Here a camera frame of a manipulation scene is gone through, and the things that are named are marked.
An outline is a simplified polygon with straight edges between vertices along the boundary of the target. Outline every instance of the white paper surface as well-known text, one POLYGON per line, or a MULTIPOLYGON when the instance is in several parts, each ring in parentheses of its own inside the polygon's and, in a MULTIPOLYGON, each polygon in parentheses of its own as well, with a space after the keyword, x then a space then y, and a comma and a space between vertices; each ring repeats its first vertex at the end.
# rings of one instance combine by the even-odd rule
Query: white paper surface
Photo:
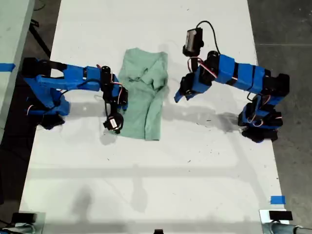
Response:
MULTIPOLYGON (((261 233, 259 209, 281 195, 272 143, 238 131, 246 92, 216 82, 174 102, 188 73, 186 31, 209 20, 221 53, 256 63, 246 0, 63 0, 51 60, 107 65, 126 49, 169 55, 160 141, 104 131, 101 92, 70 91, 63 126, 36 132, 21 210, 46 212, 45 233, 261 233)), ((214 50, 208 25, 204 59, 214 50)))

